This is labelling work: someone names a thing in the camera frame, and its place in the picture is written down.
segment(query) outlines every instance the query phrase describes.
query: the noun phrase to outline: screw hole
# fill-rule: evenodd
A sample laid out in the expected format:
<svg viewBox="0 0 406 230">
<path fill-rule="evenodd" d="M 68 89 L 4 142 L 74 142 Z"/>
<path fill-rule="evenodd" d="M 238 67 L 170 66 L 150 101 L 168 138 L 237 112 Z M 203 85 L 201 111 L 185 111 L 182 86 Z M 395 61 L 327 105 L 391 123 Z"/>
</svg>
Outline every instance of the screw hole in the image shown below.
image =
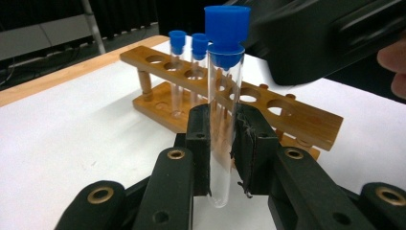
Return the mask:
<svg viewBox="0 0 406 230">
<path fill-rule="evenodd" d="M 349 217 L 347 217 L 346 215 L 342 214 L 342 213 L 333 213 L 332 217 L 339 223 L 344 224 L 344 225 L 350 225 L 351 224 L 351 220 Z"/>
<path fill-rule="evenodd" d="M 179 160 L 182 159 L 185 156 L 185 152 L 181 151 L 181 150 L 172 150 L 170 152 L 168 152 L 168 157 L 169 159 L 172 160 Z"/>
<path fill-rule="evenodd" d="M 167 223 L 169 221 L 169 214 L 165 211 L 159 211 L 153 215 L 153 221 L 159 224 Z"/>
<path fill-rule="evenodd" d="M 264 132 L 262 132 L 262 133 L 260 133 L 259 134 L 259 137 L 268 137 L 269 135 L 267 134 L 267 133 L 264 133 Z"/>
<path fill-rule="evenodd" d="M 295 149 L 286 149 L 284 151 L 284 154 L 286 154 L 288 157 L 295 159 L 295 160 L 300 160 L 300 159 L 304 158 L 304 155 Z"/>
<path fill-rule="evenodd" d="M 113 194 L 114 190 L 112 188 L 99 187 L 87 196 L 87 201 L 92 204 L 101 204 L 109 200 Z"/>
<path fill-rule="evenodd" d="M 386 187 L 379 187 L 376 189 L 376 194 L 383 199 L 384 201 L 396 205 L 396 206 L 405 206 L 406 205 L 406 198 L 398 193 L 397 191 L 386 188 Z"/>
</svg>

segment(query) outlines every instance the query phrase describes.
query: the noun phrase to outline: black device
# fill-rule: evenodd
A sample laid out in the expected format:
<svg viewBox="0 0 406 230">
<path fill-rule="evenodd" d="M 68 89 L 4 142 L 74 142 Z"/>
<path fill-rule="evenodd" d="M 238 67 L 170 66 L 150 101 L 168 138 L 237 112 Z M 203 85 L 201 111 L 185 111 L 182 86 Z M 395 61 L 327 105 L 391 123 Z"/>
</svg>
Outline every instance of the black device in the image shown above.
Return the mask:
<svg viewBox="0 0 406 230">
<path fill-rule="evenodd" d="M 151 177 L 126 190 L 113 181 L 85 187 L 56 229 L 192 229 L 192 197 L 210 190 L 208 109 L 191 110 L 187 133 L 159 154 Z M 339 187 L 309 153 L 282 147 L 250 105 L 238 105 L 231 154 L 241 190 L 269 196 L 278 229 L 406 229 L 405 191 L 369 183 L 356 195 Z"/>
<path fill-rule="evenodd" d="M 405 0 L 238 0 L 251 8 L 247 53 L 268 62 L 275 83 L 326 77 L 397 41 Z"/>
</svg>

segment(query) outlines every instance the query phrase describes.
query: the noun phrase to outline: rack hole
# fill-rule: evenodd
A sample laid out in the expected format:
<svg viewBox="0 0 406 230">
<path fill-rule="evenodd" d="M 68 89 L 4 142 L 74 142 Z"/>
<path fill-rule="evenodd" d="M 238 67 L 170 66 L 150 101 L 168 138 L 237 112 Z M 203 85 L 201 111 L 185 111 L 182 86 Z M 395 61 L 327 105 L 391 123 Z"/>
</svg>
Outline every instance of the rack hole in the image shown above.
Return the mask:
<svg viewBox="0 0 406 230">
<path fill-rule="evenodd" d="M 260 97 L 260 92 L 253 88 L 241 88 L 239 99 L 243 102 L 254 103 Z"/>
<path fill-rule="evenodd" d="M 344 225 L 350 225 L 351 224 L 351 220 L 349 217 L 347 217 L 346 215 L 342 214 L 342 213 L 333 213 L 332 217 L 339 223 L 344 224 Z"/>
<path fill-rule="evenodd" d="M 182 69 L 182 64 L 179 62 L 169 62 L 164 65 L 164 68 L 168 71 L 178 71 Z"/>
<path fill-rule="evenodd" d="M 165 60 L 165 58 L 162 56 L 149 56 L 146 58 L 146 61 L 151 64 L 158 64 L 158 63 L 163 62 L 164 60 Z"/>
<path fill-rule="evenodd" d="M 268 107 L 268 111 L 277 116 L 292 116 L 295 111 L 292 104 L 279 99 L 271 100 L 266 105 Z"/>
<path fill-rule="evenodd" d="M 159 224 L 167 223 L 169 221 L 169 214 L 165 211 L 159 211 L 153 215 L 153 221 Z"/>
<path fill-rule="evenodd" d="M 203 79 L 203 76 L 204 76 L 204 73 L 201 71 L 201 70 L 199 70 L 199 69 L 196 69 L 196 70 L 188 70 L 186 73 L 185 73 L 185 77 L 186 78 L 188 78 L 189 80 L 202 80 Z"/>
</svg>

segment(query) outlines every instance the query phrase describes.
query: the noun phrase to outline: wooden table edge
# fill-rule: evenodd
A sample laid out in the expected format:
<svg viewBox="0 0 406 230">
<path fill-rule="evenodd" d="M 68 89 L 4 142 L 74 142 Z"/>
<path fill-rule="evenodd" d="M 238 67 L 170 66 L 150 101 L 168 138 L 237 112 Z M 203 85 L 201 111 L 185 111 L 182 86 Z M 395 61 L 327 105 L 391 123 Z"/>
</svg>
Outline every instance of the wooden table edge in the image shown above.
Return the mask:
<svg viewBox="0 0 406 230">
<path fill-rule="evenodd" d="M 0 107 L 30 97 L 33 94 L 52 88 L 66 81 L 76 79 L 80 76 L 100 69 L 108 64 L 116 62 L 120 60 L 121 53 L 131 50 L 137 46 L 144 45 L 147 47 L 152 47 L 159 45 L 167 40 L 169 39 L 166 36 L 155 35 L 135 42 L 131 45 L 124 46 L 123 48 L 106 53 L 104 55 L 93 57 L 81 63 L 38 78 L 36 80 L 30 80 L 28 82 L 16 85 L 15 87 L 0 91 Z"/>
</svg>

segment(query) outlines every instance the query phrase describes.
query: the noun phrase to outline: rack leg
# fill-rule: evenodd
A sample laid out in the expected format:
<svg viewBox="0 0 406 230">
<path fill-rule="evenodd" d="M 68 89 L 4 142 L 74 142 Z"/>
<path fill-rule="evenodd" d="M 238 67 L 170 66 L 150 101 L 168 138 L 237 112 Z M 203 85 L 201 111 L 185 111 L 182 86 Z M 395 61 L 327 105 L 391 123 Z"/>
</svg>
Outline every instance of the rack leg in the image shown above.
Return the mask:
<svg viewBox="0 0 406 230">
<path fill-rule="evenodd" d="M 138 70 L 138 77 L 140 79 L 141 89 L 143 90 L 144 101 L 150 102 L 153 99 L 151 77 L 149 72 Z"/>
</svg>

